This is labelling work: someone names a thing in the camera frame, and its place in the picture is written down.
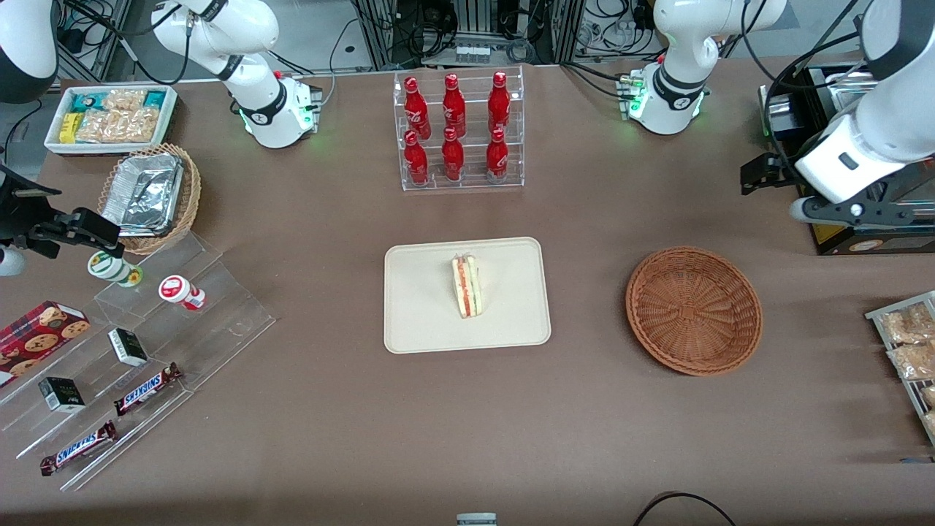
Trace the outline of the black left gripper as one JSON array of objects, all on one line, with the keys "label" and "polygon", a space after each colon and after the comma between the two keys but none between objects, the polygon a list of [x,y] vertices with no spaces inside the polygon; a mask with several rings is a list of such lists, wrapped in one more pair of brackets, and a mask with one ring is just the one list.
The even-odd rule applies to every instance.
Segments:
[{"label": "black left gripper", "polygon": [[803,186],[804,179],[783,153],[762,153],[739,170],[742,196],[762,188]]}]

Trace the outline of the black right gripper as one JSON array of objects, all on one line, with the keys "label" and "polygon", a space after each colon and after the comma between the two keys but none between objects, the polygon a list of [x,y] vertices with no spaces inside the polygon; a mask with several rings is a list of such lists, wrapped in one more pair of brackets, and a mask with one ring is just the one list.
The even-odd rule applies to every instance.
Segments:
[{"label": "black right gripper", "polygon": [[[1,243],[57,259],[61,244],[84,245],[95,249],[121,249],[121,229],[87,207],[71,213],[50,206],[49,196],[61,191],[21,177],[2,164]],[[56,226],[48,229],[44,223]]]}]

